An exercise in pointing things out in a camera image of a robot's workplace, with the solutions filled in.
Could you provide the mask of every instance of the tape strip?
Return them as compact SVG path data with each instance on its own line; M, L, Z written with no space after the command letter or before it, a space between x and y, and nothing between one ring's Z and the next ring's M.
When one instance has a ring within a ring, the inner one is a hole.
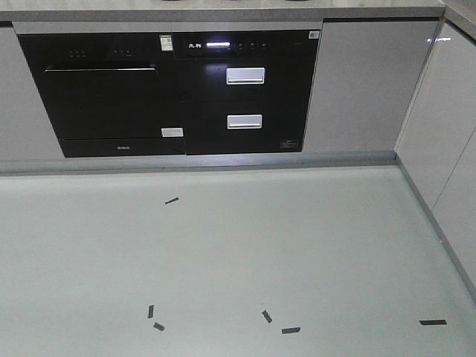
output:
M446 325L446 320L420 320L423 326Z
M154 317L154 306L150 305L149 306L149 313L147 314L147 318L153 318Z
M296 333L296 332L299 332L299 331L300 331L300 327L291 327L290 329L282 329L281 330L283 335L285 335L286 333Z
M269 313L266 310L261 313L263 314L265 319L268 321L268 324L270 324L273 321L273 319L271 318L271 316L269 316Z
M172 202L175 202L175 201L178 201L178 200L179 200L179 198L175 197L174 199L171 199L170 201L165 202L165 204L168 205L169 203L172 203Z
M165 327L160 325L160 324L157 324L156 322L154 323L154 327L156 329L158 329L159 331L164 331L165 330Z

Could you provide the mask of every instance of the white cabinet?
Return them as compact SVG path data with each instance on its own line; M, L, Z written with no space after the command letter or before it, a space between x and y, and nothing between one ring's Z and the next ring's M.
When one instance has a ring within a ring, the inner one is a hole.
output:
M469 278L476 283L475 134L454 168L445 190L433 209L433 214Z
M476 126L476 47L444 25L397 153L432 209Z
M12 28L0 28L0 108L0 160L64 158Z
M437 22L325 22L304 152L393 150Z

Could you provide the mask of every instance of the drawer handle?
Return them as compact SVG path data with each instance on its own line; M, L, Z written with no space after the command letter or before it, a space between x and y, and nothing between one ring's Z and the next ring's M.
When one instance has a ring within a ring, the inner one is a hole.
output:
M155 65L150 67L134 67L134 68L55 68L48 66L44 72L104 72L104 71L157 71Z
M264 84L264 78L228 78L228 84Z
M252 115L229 115L227 116L228 129L261 129L263 116Z
M227 85L264 84L265 69L254 68L226 68Z

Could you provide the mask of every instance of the black appliance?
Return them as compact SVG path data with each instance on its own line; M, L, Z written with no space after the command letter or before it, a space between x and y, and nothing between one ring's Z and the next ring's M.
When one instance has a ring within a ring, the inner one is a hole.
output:
M319 34L174 33L187 154L300 152Z
M19 41L65 157L185 154L170 34Z

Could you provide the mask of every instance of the white floor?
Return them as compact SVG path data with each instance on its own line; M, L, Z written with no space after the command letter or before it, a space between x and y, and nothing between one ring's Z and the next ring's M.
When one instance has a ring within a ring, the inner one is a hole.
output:
M2 177L0 321L2 357L476 355L396 167Z

